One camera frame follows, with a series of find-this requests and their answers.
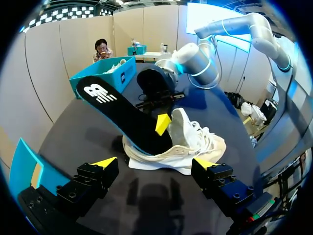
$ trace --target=black bag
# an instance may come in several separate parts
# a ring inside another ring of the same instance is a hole
[[[245,99],[238,93],[225,92],[225,94],[230,100],[230,103],[235,106],[236,109],[240,109],[241,105],[245,102]]]

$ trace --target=white sneaker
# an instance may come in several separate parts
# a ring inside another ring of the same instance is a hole
[[[194,157],[216,163],[226,150],[223,138],[210,133],[207,127],[201,128],[198,122],[190,121],[183,108],[173,110],[168,132],[173,147],[155,156],[140,152],[123,136],[124,151],[130,158],[129,167],[143,170],[172,168],[190,175]]]

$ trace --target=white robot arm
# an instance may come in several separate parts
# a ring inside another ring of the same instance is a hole
[[[232,35],[251,34],[252,45],[271,58],[282,72],[288,72],[291,68],[290,57],[276,42],[267,19],[258,13],[212,22],[196,29],[195,33],[201,39],[199,45],[188,43],[174,51],[171,58],[156,62],[157,66],[170,73],[174,83],[177,83],[180,74],[187,73],[200,85],[217,85],[221,74],[212,55],[215,47],[213,35],[233,37]]]

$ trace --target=bottle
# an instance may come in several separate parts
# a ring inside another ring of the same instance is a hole
[[[163,52],[164,52],[164,44],[163,43],[161,43],[161,50],[160,50],[160,52],[161,52],[161,54],[163,54]]]

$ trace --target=new balance logo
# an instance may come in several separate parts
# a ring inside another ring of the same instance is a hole
[[[84,87],[84,91],[92,97],[96,96],[97,97],[96,100],[100,104],[117,100],[117,98],[115,98],[114,95],[112,94],[108,95],[108,91],[98,84],[91,84],[90,87]]]

